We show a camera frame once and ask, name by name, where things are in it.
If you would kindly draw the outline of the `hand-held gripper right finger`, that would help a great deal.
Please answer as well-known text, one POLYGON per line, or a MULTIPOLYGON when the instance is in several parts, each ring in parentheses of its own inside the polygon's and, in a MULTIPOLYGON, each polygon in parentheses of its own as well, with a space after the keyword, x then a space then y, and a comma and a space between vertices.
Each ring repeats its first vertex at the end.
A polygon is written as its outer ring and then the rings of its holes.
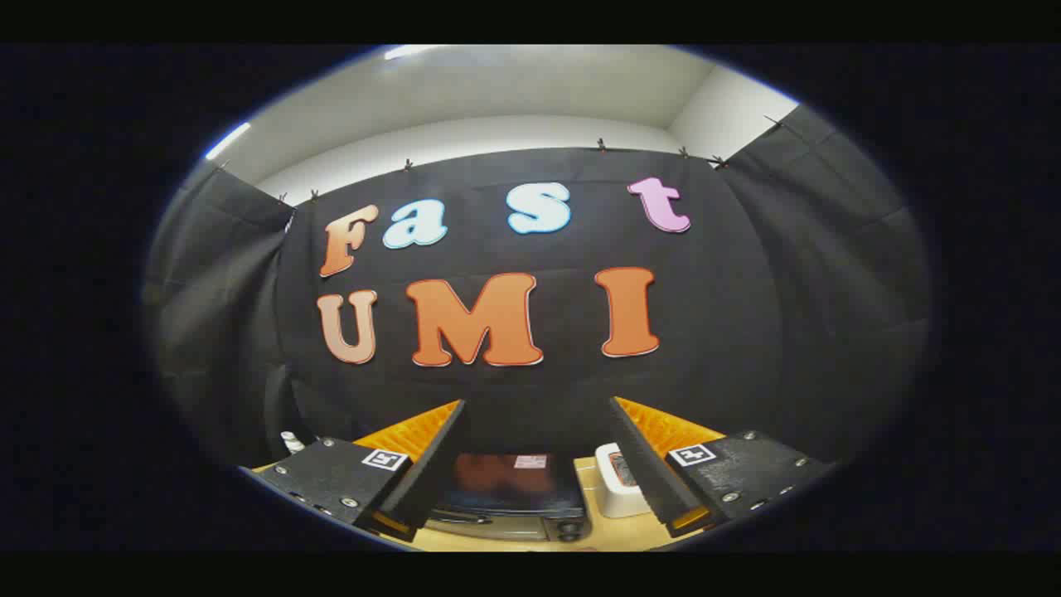
POLYGON ((723 434, 618 396, 611 432, 649 509, 674 539, 762 517, 836 469, 765 432, 723 434))

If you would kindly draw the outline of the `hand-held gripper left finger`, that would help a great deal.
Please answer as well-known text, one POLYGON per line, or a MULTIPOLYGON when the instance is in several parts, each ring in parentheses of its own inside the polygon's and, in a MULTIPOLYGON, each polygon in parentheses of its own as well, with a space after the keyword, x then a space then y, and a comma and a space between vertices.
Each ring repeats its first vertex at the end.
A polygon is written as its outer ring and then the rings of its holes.
POLYGON ((467 434, 467 403, 452 400, 378 431, 315 431, 302 449, 240 466, 239 473, 311 517, 360 535, 413 541, 443 496, 467 434))

